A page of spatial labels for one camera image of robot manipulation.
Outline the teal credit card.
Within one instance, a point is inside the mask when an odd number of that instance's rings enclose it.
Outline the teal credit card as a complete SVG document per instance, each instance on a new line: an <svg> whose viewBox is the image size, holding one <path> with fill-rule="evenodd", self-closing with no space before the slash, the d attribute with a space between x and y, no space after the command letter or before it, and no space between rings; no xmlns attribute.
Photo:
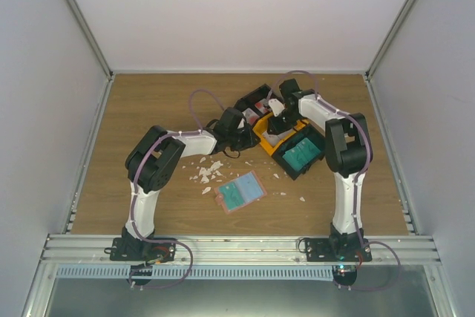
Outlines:
<svg viewBox="0 0 475 317"><path fill-rule="evenodd" d="M217 201L229 212L239 209L245 204L245 200L235 183L227 183L220 186L218 188Z"/></svg>

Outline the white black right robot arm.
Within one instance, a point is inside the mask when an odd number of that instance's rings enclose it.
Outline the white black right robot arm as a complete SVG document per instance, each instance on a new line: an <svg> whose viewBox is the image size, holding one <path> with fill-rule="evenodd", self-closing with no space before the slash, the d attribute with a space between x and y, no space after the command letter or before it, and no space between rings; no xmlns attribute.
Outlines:
<svg viewBox="0 0 475 317"><path fill-rule="evenodd" d="M345 261L364 248L361 195L373 159L365 116L336 108L317 90L300 89L295 79L279 79L272 87L281 95L280 99L267 95L272 133L287 129L299 119L308 119L324 130L324 157L335 178L335 212L328 249L332 258Z"/></svg>

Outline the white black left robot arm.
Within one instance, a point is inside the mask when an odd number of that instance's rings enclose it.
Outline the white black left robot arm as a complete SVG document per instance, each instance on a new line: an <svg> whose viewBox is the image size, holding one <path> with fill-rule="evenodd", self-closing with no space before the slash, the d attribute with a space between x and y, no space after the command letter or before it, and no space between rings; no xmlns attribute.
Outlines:
<svg viewBox="0 0 475 317"><path fill-rule="evenodd" d="M125 161L131 184L131 205L121 237L114 240L110 256L117 261L145 261L169 254L178 242L154 237L154 213L161 190L184 157L213 155L226 150L240 153L258 145L245 116L227 108L220 119L195 131L167 131L154 125Z"/></svg>

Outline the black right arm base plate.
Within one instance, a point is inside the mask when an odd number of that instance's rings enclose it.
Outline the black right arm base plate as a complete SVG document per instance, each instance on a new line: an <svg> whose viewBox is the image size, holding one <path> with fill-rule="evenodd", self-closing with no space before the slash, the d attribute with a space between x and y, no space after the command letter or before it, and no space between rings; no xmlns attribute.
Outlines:
<svg viewBox="0 0 475 317"><path fill-rule="evenodd" d="M352 243L337 243L330 238L299 238L298 251L305 254L308 262L360 263L371 262L371 251L366 251L358 240Z"/></svg>

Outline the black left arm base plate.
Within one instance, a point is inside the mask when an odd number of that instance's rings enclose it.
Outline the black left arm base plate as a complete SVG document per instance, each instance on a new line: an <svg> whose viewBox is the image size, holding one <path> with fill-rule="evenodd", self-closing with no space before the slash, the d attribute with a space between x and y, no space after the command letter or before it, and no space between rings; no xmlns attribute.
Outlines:
<svg viewBox="0 0 475 317"><path fill-rule="evenodd" d="M176 239L154 239L151 243L126 236L113 239L112 246L104 248L111 261L133 261L155 264L174 260Z"/></svg>

